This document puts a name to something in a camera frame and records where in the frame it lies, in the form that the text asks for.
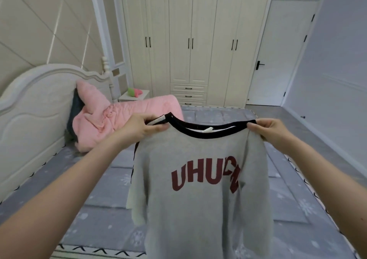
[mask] gray mattress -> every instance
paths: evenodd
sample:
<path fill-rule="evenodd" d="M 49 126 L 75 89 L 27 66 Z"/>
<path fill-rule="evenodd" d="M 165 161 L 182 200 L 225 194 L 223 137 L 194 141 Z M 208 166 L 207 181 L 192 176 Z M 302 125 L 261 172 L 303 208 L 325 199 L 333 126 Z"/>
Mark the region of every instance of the gray mattress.
<path fill-rule="evenodd" d="M 222 124 L 249 120 L 255 115 L 246 109 L 182 107 L 185 120 L 198 124 Z M 355 258 L 319 204 L 286 157 L 266 143 L 270 196 L 274 219 L 271 258 Z M 135 227 L 125 208 L 133 165 L 134 147 L 123 150 L 103 174 L 61 241 L 74 249 L 95 248 L 112 254 L 137 252 L 143 255 L 145 227 Z M 80 160 L 70 143 L 0 205 L 0 222 Z M 243 246 L 238 258 L 255 258 Z"/>

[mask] dark gray pillow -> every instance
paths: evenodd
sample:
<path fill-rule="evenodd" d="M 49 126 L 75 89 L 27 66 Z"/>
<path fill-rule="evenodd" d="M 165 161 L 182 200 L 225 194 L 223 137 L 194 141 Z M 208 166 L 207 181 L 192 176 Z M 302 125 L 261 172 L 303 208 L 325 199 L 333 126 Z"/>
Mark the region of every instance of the dark gray pillow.
<path fill-rule="evenodd" d="M 74 117 L 77 116 L 81 112 L 83 107 L 84 107 L 84 103 L 79 97 L 78 90 L 75 88 L 73 103 L 71 105 L 71 111 L 69 115 L 69 120 L 67 121 L 67 131 L 71 135 L 72 139 L 75 140 L 76 142 L 78 142 L 78 137 L 76 136 L 73 130 L 73 120 L 74 120 Z"/>

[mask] red lettering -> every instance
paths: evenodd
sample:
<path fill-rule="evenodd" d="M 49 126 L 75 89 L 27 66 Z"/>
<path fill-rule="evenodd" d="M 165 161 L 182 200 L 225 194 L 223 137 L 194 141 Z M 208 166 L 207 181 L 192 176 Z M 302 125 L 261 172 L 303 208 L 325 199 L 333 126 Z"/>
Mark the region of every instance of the red lettering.
<path fill-rule="evenodd" d="M 204 159 L 197 160 L 197 168 L 194 169 L 193 161 L 187 162 L 187 181 L 194 181 L 194 173 L 197 173 L 197 181 L 202 183 L 204 181 Z"/>
<path fill-rule="evenodd" d="M 231 175 L 231 186 L 229 187 L 232 193 L 235 193 L 236 190 L 238 189 L 238 176 L 241 172 L 241 169 L 238 167 L 238 165 L 236 166 L 236 168 L 234 169 L 232 175 Z"/>
<path fill-rule="evenodd" d="M 231 164 L 236 168 L 236 164 L 237 164 L 236 159 L 230 155 L 228 158 L 226 158 L 224 162 L 223 176 L 228 176 L 232 174 L 231 170 L 226 170 L 228 161 L 231 161 Z"/>
<path fill-rule="evenodd" d="M 216 185 L 222 179 L 223 159 L 217 159 L 217 173 L 215 178 L 211 177 L 212 159 L 206 159 L 205 177 L 209 184 Z"/>
<path fill-rule="evenodd" d="M 171 174 L 172 174 L 172 188 L 175 191 L 179 191 L 184 186 L 186 180 L 186 164 L 183 167 L 181 167 L 181 180 L 182 180 L 181 185 L 178 185 L 177 170 L 173 171 Z"/>

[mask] gray sweatshirt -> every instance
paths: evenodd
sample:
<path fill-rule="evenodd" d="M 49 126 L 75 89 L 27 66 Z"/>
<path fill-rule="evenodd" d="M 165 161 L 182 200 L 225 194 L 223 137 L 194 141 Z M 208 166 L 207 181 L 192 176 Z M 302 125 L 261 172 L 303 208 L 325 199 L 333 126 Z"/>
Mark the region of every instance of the gray sweatshirt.
<path fill-rule="evenodd" d="M 147 224 L 149 259 L 232 259 L 240 238 L 268 255 L 273 219 L 260 136 L 246 122 L 202 133 L 209 126 L 171 113 L 166 121 L 167 131 L 136 149 L 127 200 L 134 223 Z"/>

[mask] bedpost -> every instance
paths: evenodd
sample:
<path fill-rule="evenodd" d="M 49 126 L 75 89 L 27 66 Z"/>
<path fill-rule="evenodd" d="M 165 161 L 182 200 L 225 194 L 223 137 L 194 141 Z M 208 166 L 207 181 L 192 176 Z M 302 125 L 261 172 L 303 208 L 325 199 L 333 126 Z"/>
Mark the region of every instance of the bedpost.
<path fill-rule="evenodd" d="M 112 102 L 117 103 L 119 96 L 116 95 L 114 88 L 113 88 L 114 85 L 113 85 L 112 72 L 110 71 L 110 65 L 108 64 L 107 57 L 103 56 L 102 61 L 103 61 L 103 73 L 104 75 L 108 75 L 108 77 L 110 78 L 110 92 L 111 92 Z"/>

